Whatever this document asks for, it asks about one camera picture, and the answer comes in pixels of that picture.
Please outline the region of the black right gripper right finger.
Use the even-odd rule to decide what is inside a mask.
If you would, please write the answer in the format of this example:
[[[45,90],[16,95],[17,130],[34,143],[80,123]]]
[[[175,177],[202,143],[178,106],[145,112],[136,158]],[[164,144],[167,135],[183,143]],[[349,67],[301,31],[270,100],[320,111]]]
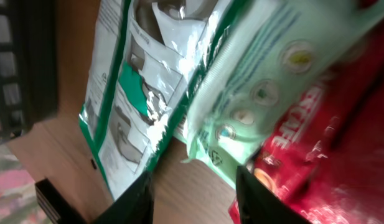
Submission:
[[[269,191],[245,166],[236,171],[236,199],[241,224],[309,224]]]

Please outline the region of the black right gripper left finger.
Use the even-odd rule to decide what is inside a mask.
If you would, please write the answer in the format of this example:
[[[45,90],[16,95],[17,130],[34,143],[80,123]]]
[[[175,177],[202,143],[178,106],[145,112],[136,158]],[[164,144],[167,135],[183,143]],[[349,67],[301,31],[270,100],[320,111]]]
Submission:
[[[93,223],[153,224],[154,188],[152,172],[144,171],[131,186]]]

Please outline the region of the red tube snack pack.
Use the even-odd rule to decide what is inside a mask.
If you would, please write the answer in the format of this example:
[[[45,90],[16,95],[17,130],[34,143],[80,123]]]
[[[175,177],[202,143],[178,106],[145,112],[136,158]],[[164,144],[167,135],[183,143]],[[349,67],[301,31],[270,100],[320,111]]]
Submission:
[[[287,110],[248,170],[309,223],[384,223],[384,21]],[[237,199],[228,212],[241,223]]]

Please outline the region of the green white package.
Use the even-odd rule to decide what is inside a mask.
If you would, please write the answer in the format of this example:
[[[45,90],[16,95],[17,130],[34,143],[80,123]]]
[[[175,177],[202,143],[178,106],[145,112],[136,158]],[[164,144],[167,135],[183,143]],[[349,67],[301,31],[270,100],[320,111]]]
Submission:
[[[102,0],[80,127],[117,200],[153,170],[245,1]]]

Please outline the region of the mint green wipes pack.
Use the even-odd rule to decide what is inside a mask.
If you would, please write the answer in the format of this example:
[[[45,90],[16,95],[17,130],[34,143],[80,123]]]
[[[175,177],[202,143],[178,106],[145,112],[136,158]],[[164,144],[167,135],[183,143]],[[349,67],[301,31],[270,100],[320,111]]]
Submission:
[[[187,112],[189,160],[234,186],[284,112],[383,19],[384,1],[253,1]]]

